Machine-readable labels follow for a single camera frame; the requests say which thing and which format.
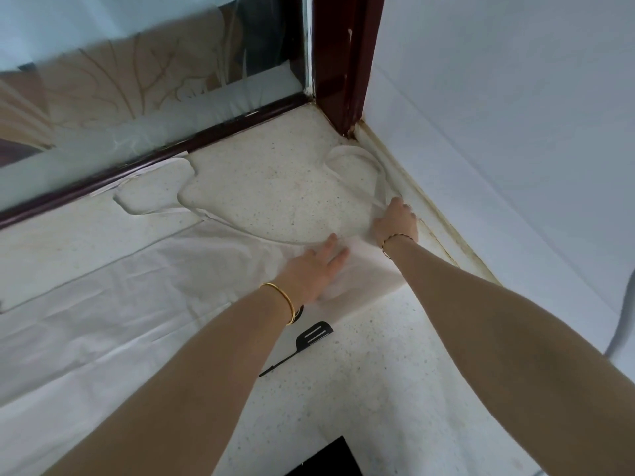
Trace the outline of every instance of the black spatula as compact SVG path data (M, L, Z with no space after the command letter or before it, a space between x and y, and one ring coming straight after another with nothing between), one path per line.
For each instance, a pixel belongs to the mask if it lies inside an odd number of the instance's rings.
M295 356L298 352L304 351L311 344L318 342L322 337L326 337L332 332L333 328L323 320L321 320L317 324L314 324L297 337L297 339L295 340L295 352L293 354L291 354L289 357L285 357L274 366L268 368L259 377L262 377L268 372L273 371L275 368L280 366L280 364Z

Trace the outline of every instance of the finger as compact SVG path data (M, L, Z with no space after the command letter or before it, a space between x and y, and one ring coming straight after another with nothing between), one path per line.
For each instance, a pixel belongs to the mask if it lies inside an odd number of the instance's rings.
M333 253L333 249L335 248L336 245L337 245L337 236L336 234L332 233L331 235L328 236L328 239L326 240L324 245L317 250L317 254L316 254L317 260L326 264L328 260L331 258L331 254Z
M351 250L348 247L343 248L340 253L328 263L327 272L330 279L334 278L337 273L342 270L342 267L344 267L346 259L349 258L350 253Z

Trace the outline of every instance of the gold bracelet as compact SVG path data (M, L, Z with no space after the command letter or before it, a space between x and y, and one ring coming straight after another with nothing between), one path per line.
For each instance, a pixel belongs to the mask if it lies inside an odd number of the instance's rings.
M295 321L295 308L293 307L293 302L291 302L291 298L286 294L286 292L284 292L282 289L280 289L278 286L276 286L273 282L265 282L264 284L260 284L260 287L262 286L271 286L273 287L275 290L277 290L279 293L282 294L282 296L286 299L286 301L289 303L289 307L291 309L291 320L287 323L287 326L290 326L293 324L293 322Z
M412 240L413 242L415 241L415 239L413 239L412 237L410 237L407 233L393 233L392 235L389 235L388 237L386 237L384 239L384 241L382 242L382 252L384 253L384 255L386 257L388 257L389 259L391 259L390 255L386 254L386 251L384 250L384 245L386 242L388 242L389 240L391 240L393 237L397 237L398 235L403 235L404 237L408 237L410 240Z

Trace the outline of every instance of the glass panel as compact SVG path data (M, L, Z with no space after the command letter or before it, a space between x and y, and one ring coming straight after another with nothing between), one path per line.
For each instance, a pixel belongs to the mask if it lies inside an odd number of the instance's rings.
M301 91L298 10L0 0L0 210Z

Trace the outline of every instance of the hand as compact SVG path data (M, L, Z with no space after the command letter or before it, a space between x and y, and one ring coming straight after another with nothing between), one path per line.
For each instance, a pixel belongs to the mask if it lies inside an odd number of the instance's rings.
M349 249L342 249L331 259L336 245L337 236L332 233L317 252L307 249L303 255L291 259L273 280L289 295L296 310L315 301L344 266Z
M384 216L373 222L373 234L378 246L381 247L384 241L395 233L404 233L415 242L419 241L417 215L412 211L412 207L403 203L401 197L394 197Z

